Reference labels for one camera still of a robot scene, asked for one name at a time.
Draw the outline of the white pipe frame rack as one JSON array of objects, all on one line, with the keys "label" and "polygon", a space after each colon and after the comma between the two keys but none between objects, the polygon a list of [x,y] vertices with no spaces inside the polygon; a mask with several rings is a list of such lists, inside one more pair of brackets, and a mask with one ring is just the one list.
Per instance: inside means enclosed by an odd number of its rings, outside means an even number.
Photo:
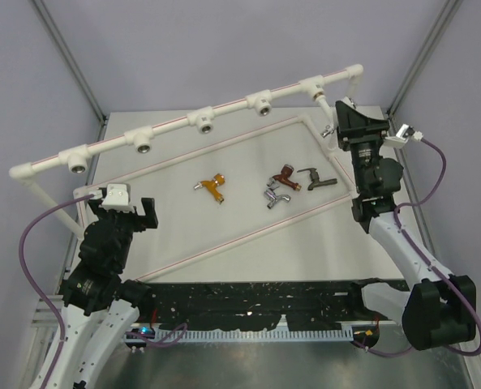
[{"label": "white pipe frame rack", "polygon": [[[104,152],[109,152],[121,147],[132,146],[139,154],[148,152],[152,146],[152,140],[163,134],[170,133],[175,130],[180,130],[186,127],[195,127],[201,134],[207,134],[213,129],[213,120],[225,115],[230,115],[246,109],[254,109],[261,117],[270,114],[272,110],[272,102],[276,99],[292,96],[294,94],[303,93],[312,98],[316,93],[324,93],[324,86],[330,85],[337,81],[346,80],[348,87],[344,101],[349,105],[354,102],[352,100],[361,78],[363,77],[363,66],[355,64],[347,68],[336,71],[328,75],[317,75],[314,77],[302,79],[297,83],[276,88],[273,90],[263,90],[245,96],[242,99],[231,101],[217,106],[207,106],[180,117],[172,119],[168,122],[156,124],[155,126],[142,126],[124,132],[117,137],[97,141],[91,144],[82,144],[67,150],[60,151],[55,156],[50,156],[45,159],[27,162],[21,165],[16,165],[10,168],[10,177],[19,182],[22,186],[26,186],[44,205],[53,206],[55,201],[44,191],[36,182],[38,174],[44,171],[57,168],[58,166],[66,166],[72,173],[82,173],[88,167],[88,161],[95,156],[99,156]],[[310,134],[315,138],[320,146],[324,157],[338,172],[342,181],[345,183],[347,193],[343,195],[340,200],[346,202],[353,199],[356,195],[356,186],[354,177],[351,173],[345,170],[344,165],[337,159],[337,148],[331,148],[327,138],[321,136],[312,119],[307,114],[299,114],[292,118],[286,118],[279,122],[274,122],[263,126],[259,129],[252,130],[236,137],[222,140],[221,142],[202,147],[201,149],[188,152],[181,156],[176,156],[170,160],[162,161],[158,164],[142,168],[140,170],[129,172],[122,175],[122,180],[129,180],[132,178],[142,177],[144,175],[154,173],[157,170],[165,169],[173,165],[178,165],[194,159],[199,156],[206,155],[210,152],[221,150],[222,148],[231,147],[236,143],[253,139],[256,136],[265,135],[272,130],[280,130],[285,126],[292,126],[294,124],[301,124],[307,128]]]}]

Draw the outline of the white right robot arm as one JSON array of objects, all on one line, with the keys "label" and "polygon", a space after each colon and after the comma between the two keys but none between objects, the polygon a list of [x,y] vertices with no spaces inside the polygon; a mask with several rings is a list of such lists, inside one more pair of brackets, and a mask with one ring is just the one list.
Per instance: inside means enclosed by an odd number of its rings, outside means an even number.
[{"label": "white right robot arm", "polygon": [[422,246],[399,219],[402,204],[394,195],[401,188],[402,165],[380,154],[383,146],[400,147],[423,136],[403,126],[388,135],[389,123],[370,118],[339,100],[337,142],[349,152],[357,196],[352,201],[354,220],[378,242],[393,260],[409,291],[401,292],[384,281],[371,281],[347,300],[349,313],[365,319],[374,312],[393,320],[416,350],[446,347],[480,339],[476,313],[476,287],[469,276],[456,276]]}]

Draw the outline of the white chrome knob faucet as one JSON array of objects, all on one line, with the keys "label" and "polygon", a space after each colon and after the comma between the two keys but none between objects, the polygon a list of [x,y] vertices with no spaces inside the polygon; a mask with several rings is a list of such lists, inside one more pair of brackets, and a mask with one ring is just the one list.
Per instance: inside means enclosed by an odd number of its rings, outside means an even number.
[{"label": "white chrome knob faucet", "polygon": [[314,95],[313,101],[321,108],[323,114],[326,117],[326,124],[321,136],[323,138],[332,135],[337,128],[337,113],[335,108],[331,107],[322,92],[318,92]]}]

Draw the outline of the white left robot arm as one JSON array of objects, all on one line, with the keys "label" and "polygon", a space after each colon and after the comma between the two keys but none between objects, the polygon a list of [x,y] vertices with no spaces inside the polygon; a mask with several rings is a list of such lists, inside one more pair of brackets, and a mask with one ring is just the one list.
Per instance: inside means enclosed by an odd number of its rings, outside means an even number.
[{"label": "white left robot arm", "polygon": [[97,221],[84,230],[79,264],[62,285],[62,308],[39,294],[58,329],[34,388],[87,388],[132,323],[146,322],[154,311],[151,287],[121,278],[134,234],[158,226],[154,199],[141,200],[143,214],[134,206],[125,212],[106,209],[103,199],[84,200]]}]

